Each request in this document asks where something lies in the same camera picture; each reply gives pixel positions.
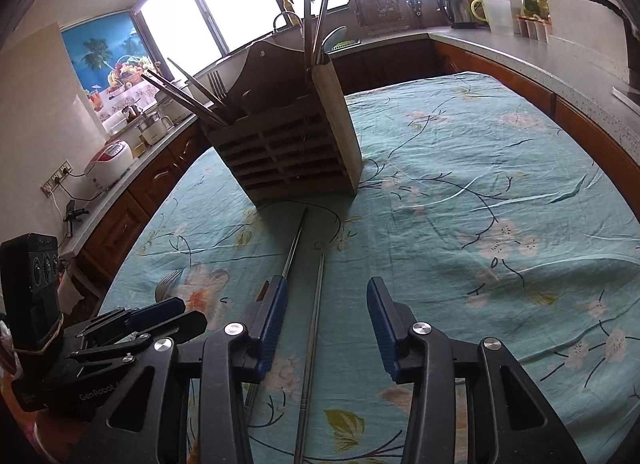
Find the metal fork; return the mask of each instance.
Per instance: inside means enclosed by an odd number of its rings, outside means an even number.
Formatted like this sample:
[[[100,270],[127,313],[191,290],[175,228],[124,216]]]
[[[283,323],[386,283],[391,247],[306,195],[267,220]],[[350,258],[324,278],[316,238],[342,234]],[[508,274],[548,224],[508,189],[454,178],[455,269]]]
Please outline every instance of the metal fork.
[[[219,100],[224,102],[227,92],[225,89],[225,84],[222,82],[222,78],[220,77],[218,71],[214,70],[213,72],[207,72],[207,79],[209,80],[209,84],[211,85],[213,93]]]
[[[167,291],[169,290],[169,287],[171,287],[172,283],[180,277],[183,271],[184,267],[182,269],[176,269],[174,272],[169,273],[158,282],[156,285],[156,303],[160,303],[167,298]]]

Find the camera lens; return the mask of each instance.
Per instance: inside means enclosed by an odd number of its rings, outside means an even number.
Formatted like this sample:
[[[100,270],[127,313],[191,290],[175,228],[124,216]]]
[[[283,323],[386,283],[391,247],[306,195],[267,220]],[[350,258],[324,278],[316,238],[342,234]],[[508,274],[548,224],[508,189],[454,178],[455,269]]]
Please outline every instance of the camera lens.
[[[44,281],[49,283],[51,281],[51,260],[49,255],[44,255]]]
[[[37,258],[33,259],[33,283],[36,286],[40,285],[42,281],[42,268],[40,267],[40,261]]]

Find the silver bolt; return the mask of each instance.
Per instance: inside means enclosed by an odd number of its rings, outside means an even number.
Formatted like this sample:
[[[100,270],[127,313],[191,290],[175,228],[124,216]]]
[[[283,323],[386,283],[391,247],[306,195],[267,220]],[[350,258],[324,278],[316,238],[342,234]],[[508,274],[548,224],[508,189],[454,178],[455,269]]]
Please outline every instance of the silver bolt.
[[[162,338],[154,343],[154,348],[158,352],[164,352],[165,350],[170,349],[173,344],[174,342],[172,342],[169,338]]]
[[[418,321],[414,323],[412,329],[416,334],[428,334],[429,332],[431,332],[431,325],[423,321]]]
[[[487,338],[484,340],[484,348],[487,348],[489,350],[500,350],[500,348],[502,347],[502,343],[500,343],[499,339],[496,338]]]
[[[244,330],[242,323],[228,323],[225,325],[225,334],[236,336]]]

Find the countertop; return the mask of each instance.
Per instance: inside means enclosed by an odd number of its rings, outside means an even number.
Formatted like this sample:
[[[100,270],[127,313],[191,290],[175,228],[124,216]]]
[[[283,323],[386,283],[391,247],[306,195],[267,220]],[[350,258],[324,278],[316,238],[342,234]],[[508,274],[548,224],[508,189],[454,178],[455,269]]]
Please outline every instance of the countertop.
[[[486,29],[437,27],[364,38],[359,44],[332,52],[330,56],[341,57],[384,45],[429,38],[501,63],[555,92],[601,126],[640,164],[640,116],[612,94],[613,87],[625,91],[630,89],[629,85],[585,58],[572,54],[560,41],[552,40],[546,44],[520,35],[500,36]],[[90,214],[82,217],[82,224],[74,226],[74,238],[63,245],[61,258],[78,255],[94,228],[127,186],[196,119],[192,115],[175,126],[166,137],[135,160],[129,171],[103,197],[91,203]]]
[[[484,28],[437,27],[365,38],[358,45],[332,52],[331,56],[341,57],[425,38],[449,43],[501,63],[555,92],[597,123],[640,164],[640,116],[612,94],[613,87],[626,91],[630,89],[629,85],[586,58],[572,54],[559,40],[547,44],[519,34],[492,34]]]
[[[152,147],[147,148],[138,157],[131,167],[125,172],[119,181],[111,186],[99,199],[89,203],[86,208],[88,215],[81,217],[81,224],[74,224],[74,237],[68,240],[60,248],[60,258],[63,260],[78,256],[82,246],[87,241],[95,227],[106,215],[109,208],[124,193],[129,184],[162,152],[176,137],[191,126],[198,118],[194,115],[187,117],[183,122],[177,124],[169,130],[169,133],[160,139]]]

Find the electric kettle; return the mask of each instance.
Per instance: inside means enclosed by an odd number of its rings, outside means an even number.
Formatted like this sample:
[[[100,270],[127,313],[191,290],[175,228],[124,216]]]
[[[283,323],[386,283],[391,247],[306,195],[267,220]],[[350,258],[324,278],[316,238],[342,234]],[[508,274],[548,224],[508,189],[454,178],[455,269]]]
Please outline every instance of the electric kettle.
[[[476,27],[468,0],[438,0],[438,9],[454,29]]]

